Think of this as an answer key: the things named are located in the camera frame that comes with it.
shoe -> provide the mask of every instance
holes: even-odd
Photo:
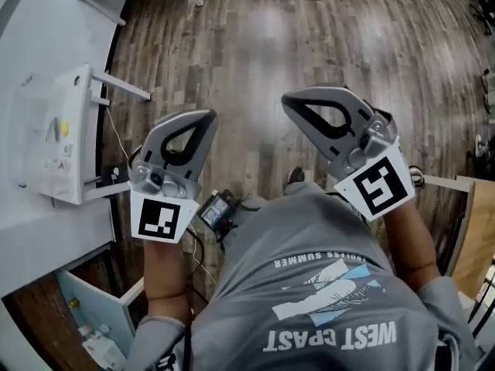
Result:
[[[486,143],[481,140],[481,135],[477,134],[474,138],[474,155],[479,158],[486,154]]]
[[[289,184],[292,184],[293,182],[304,182],[304,179],[305,179],[305,176],[304,176],[304,171],[302,170],[302,167],[296,166],[296,167],[292,168],[292,170],[288,174],[288,181],[284,187],[287,187]]]

wooden board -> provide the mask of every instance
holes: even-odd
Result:
[[[474,299],[495,254],[495,182],[476,180],[473,205],[459,259],[452,273],[457,288]]]

wooden floor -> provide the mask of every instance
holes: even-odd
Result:
[[[200,202],[225,188],[238,197],[273,199],[293,165],[325,186],[326,161],[280,104],[284,92],[323,82],[347,85],[390,111],[406,159],[425,174],[469,175],[465,153],[486,119],[480,74],[493,65],[495,51],[468,0],[205,0],[202,8],[190,0],[133,0],[126,20],[111,74],[152,92],[150,103],[109,93],[127,153],[166,114],[218,113]],[[105,119],[103,163],[124,158]],[[125,271],[118,286],[126,290],[142,276],[142,249],[130,236],[128,195],[119,204],[125,239],[116,251]],[[419,208],[443,243],[463,198],[426,188]],[[194,226],[205,237],[206,266],[216,277],[221,252],[200,223]],[[380,225],[377,231],[383,236]],[[190,238],[183,245],[190,254]],[[214,289],[204,273],[194,284],[207,296]],[[17,293],[19,304],[29,290]],[[73,359],[63,361],[63,369],[77,369]]]

yellow object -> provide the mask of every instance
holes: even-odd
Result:
[[[69,306],[74,309],[74,308],[79,308],[79,305],[80,305],[80,302],[77,298],[72,298],[70,301],[69,301]]]
[[[63,136],[66,138],[67,135],[69,134],[69,121],[61,121],[60,122],[60,131],[62,132]]]

floor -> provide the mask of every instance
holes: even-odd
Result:
[[[190,0],[132,0],[126,20],[111,74],[152,93],[149,103],[109,93],[126,152],[166,114],[201,108],[218,113],[200,203],[213,189],[276,198],[293,165],[327,186],[326,161],[280,104],[284,92],[323,82],[347,85],[390,111],[409,164],[446,178],[470,174],[465,154],[486,120],[480,74],[493,65],[495,49],[471,17],[468,0],[205,0],[202,8]],[[103,161],[124,159],[106,117]],[[117,286],[124,291],[142,276],[142,249],[130,236],[128,195],[118,202],[124,240],[111,264],[121,272]],[[418,206],[441,247],[463,197],[427,187]],[[199,222],[194,226],[206,242],[205,265],[217,277],[221,252]],[[386,246],[383,227],[375,228]],[[194,268],[192,240],[183,246]],[[106,287],[101,265],[96,260],[81,273]],[[214,289],[203,272],[194,285],[207,296]],[[43,296],[30,286],[12,298],[14,305]],[[194,296],[193,304],[200,311]],[[141,312],[136,309],[135,318]],[[29,324],[35,330],[35,322]],[[58,356],[63,369],[77,369],[73,359]]]

